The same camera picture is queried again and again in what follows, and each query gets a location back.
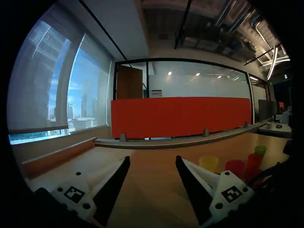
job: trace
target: door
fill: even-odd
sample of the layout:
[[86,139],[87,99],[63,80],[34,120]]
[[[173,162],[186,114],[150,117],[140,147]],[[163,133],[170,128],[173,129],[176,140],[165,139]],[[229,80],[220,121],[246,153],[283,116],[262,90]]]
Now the door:
[[143,71],[118,66],[117,99],[143,98]]

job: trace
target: wooden table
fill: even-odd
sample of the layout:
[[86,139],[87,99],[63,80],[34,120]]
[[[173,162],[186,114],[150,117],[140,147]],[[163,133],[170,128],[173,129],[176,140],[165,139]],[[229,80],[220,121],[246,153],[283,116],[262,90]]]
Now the wooden table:
[[69,162],[44,173],[28,184],[32,190],[53,190],[68,175],[93,172],[100,166],[130,155],[131,166],[110,215],[109,228],[117,227],[197,227],[190,201],[175,167],[177,155],[198,164],[201,156],[219,158],[216,172],[224,171],[232,159],[246,160],[256,146],[267,151],[260,168],[285,161],[287,139],[245,133],[230,139],[192,147],[157,150],[126,150],[93,147]]

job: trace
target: window blind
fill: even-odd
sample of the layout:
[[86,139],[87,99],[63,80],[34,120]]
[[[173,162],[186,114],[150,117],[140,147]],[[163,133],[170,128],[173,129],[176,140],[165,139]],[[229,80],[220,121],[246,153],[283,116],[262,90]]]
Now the window blind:
[[83,35],[57,6],[32,28],[16,58],[9,83],[10,134],[68,128],[67,87]]

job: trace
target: wall sign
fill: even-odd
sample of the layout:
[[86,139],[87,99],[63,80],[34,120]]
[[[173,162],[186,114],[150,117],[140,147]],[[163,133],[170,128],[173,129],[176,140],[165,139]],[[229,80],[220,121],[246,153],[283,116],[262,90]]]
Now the wall sign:
[[162,97],[163,92],[161,90],[152,90],[152,97]]

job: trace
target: plastic cup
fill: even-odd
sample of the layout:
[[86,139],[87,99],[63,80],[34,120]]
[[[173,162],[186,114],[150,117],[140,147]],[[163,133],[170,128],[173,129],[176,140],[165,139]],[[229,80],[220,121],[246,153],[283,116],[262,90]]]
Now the plastic cup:
[[198,164],[200,167],[209,170],[210,172],[214,172],[217,164],[219,163],[219,158],[215,156],[203,156],[198,160]]
[[245,166],[246,164],[242,160],[231,160],[226,163],[225,170],[229,170],[238,178],[241,178],[243,177]]
[[255,147],[254,152],[262,154],[264,156],[266,153],[266,149],[267,149],[266,146],[257,146]]
[[245,180],[252,179],[259,170],[259,166],[262,162],[263,154],[261,153],[253,153],[249,154],[247,160],[247,167],[244,172]]

